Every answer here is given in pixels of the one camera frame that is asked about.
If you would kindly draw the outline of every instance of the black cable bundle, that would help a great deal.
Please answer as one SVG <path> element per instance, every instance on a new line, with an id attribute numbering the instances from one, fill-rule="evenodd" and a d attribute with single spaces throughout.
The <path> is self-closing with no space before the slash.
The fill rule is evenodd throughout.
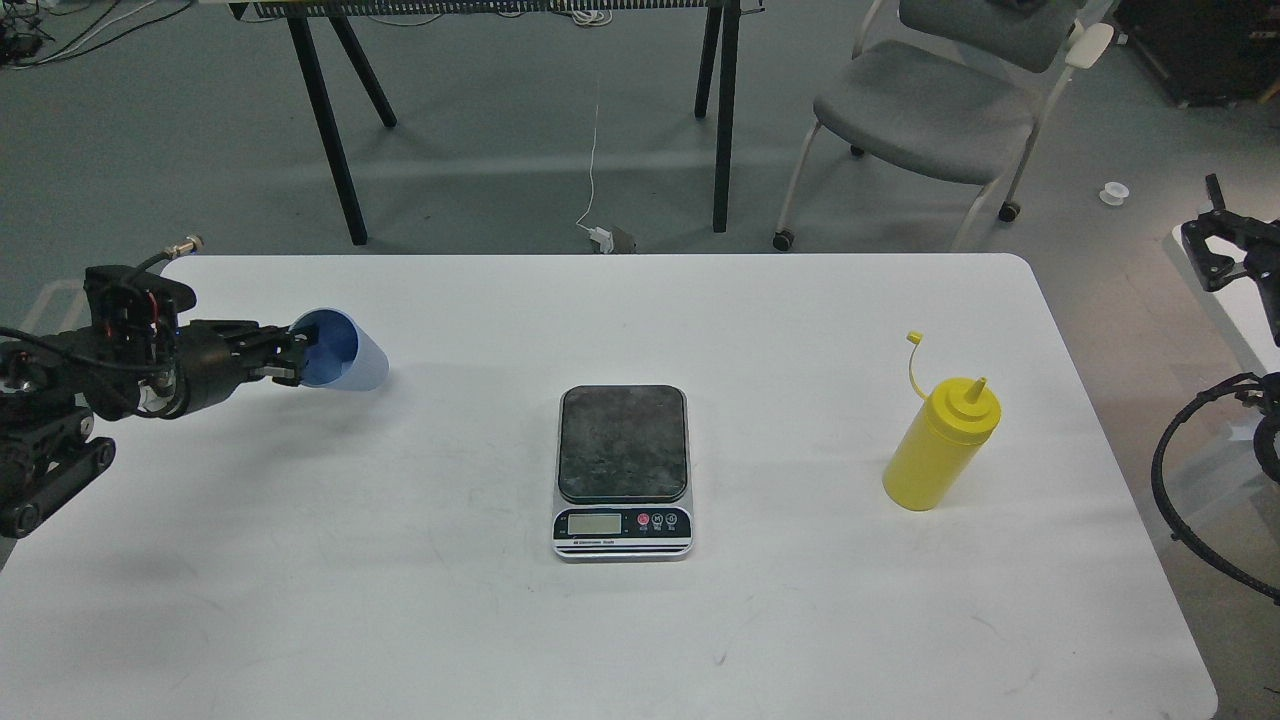
<path id="1" fill-rule="evenodd" d="M 1242 583 L 1267 597 L 1270 597 L 1276 605 L 1280 605 L 1280 588 L 1268 585 L 1262 580 L 1254 578 L 1253 575 L 1240 570 L 1233 565 L 1229 560 L 1213 551 L 1208 544 L 1204 543 L 1197 536 L 1190 525 L 1178 514 L 1174 509 L 1174 503 L 1169 500 L 1169 492 L 1165 489 L 1165 451 L 1169 448 L 1169 442 L 1174 438 L 1174 433 L 1178 428 L 1192 419 L 1201 407 L 1213 402 L 1215 400 L 1234 395 L 1240 401 L 1251 401 L 1258 396 L 1254 393 L 1262 393 L 1262 402 L 1265 406 L 1265 418 L 1262 424 L 1258 427 L 1258 433 L 1253 437 L 1254 455 L 1257 455 L 1260 464 L 1262 464 L 1263 471 L 1272 480 L 1280 482 L 1280 466 L 1276 466 L 1276 452 L 1275 452 L 1275 437 L 1276 430 L 1280 429 L 1280 416 L 1276 414 L 1277 404 L 1280 404 L 1280 397 L 1272 397 L 1271 387 L 1275 382 L 1280 382 L 1277 375 L 1267 375 L 1266 378 L 1260 378 L 1253 373 L 1240 373 L 1222 380 L 1221 383 L 1196 395 L 1196 400 L 1189 402 L 1187 407 L 1183 407 L 1178 415 L 1174 415 L 1169 427 L 1165 428 L 1165 434 L 1161 436 L 1160 442 L 1156 445 L 1155 457 L 1151 460 L 1151 492 L 1156 497 L 1156 507 L 1160 509 L 1160 514 L 1165 516 L 1165 521 L 1174 530 L 1174 539 L 1181 541 L 1188 550 L 1199 556 L 1201 560 L 1208 562 L 1216 570 L 1221 571 L 1233 580 Z M 1262 451 L 1258 451 L 1260 445 L 1265 446 Z"/>

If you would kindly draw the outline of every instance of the squeeze bottle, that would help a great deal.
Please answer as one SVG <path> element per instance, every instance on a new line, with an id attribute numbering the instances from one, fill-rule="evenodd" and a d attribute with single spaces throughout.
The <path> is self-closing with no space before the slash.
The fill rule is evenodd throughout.
<path id="1" fill-rule="evenodd" d="M 906 336 L 915 346 L 923 338 L 916 332 Z M 915 383 L 914 361 L 915 348 L 908 377 L 924 405 L 884 469 L 884 492 L 908 510 L 931 510 L 1000 424 L 1000 400 L 987 378 L 951 378 L 924 395 Z"/>

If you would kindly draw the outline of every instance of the blue plastic cup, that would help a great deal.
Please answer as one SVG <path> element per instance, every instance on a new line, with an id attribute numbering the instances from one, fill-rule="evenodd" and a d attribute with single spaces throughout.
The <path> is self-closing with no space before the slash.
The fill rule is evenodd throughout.
<path id="1" fill-rule="evenodd" d="M 387 379 L 387 354 L 342 310 L 321 307 L 297 319 L 289 331 L 315 328 L 307 347 L 302 384 L 326 389 L 367 391 Z"/>

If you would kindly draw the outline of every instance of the chair wheel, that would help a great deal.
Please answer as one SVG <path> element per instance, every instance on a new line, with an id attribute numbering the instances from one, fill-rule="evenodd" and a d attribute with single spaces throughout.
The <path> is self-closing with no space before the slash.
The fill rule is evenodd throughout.
<path id="1" fill-rule="evenodd" d="M 791 250 L 791 246 L 795 243 L 795 241 L 796 236 L 791 231 L 778 231 L 773 233 L 773 247 L 777 249 L 780 252 L 786 252 L 787 250 Z"/>
<path id="2" fill-rule="evenodd" d="M 1005 202 L 1000 206 L 1000 219 L 1005 223 L 1011 223 L 1018 219 L 1018 214 L 1023 211 L 1023 206 L 1016 202 Z"/>

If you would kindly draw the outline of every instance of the kitchen scale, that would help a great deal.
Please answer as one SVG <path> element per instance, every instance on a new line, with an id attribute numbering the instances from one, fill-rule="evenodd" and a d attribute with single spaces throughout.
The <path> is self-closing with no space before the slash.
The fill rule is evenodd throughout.
<path id="1" fill-rule="evenodd" d="M 564 560 L 677 560 L 694 544 L 685 395 L 579 386 L 561 400 L 552 547 Z"/>

